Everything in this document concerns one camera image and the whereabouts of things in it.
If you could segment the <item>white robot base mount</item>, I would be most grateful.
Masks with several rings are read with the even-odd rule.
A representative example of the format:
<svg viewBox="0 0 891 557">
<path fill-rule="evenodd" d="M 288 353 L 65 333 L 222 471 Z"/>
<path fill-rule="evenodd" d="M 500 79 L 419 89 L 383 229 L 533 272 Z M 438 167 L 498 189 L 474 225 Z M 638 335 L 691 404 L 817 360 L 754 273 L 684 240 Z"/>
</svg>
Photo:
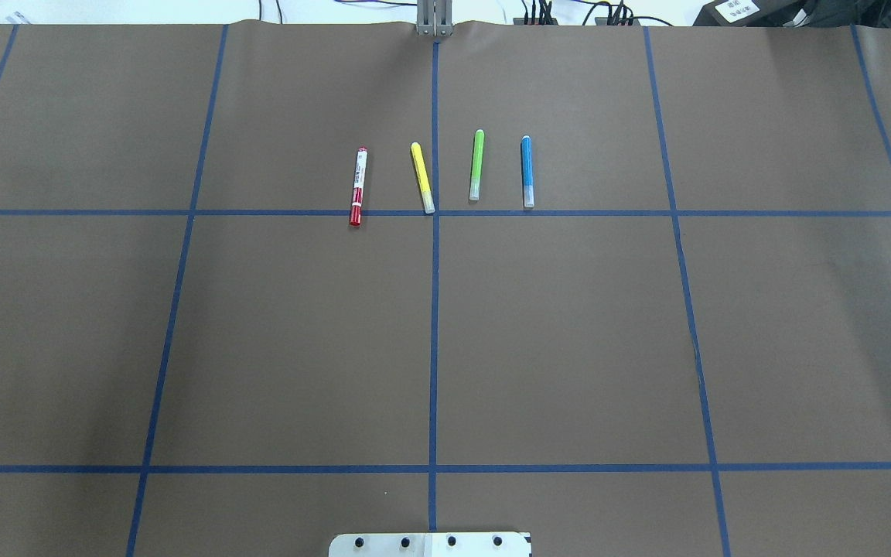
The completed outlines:
<svg viewBox="0 0 891 557">
<path fill-rule="evenodd" d="M 329 544 L 329 556 L 531 556 L 529 533 L 454 531 L 346 533 Z"/>
</svg>

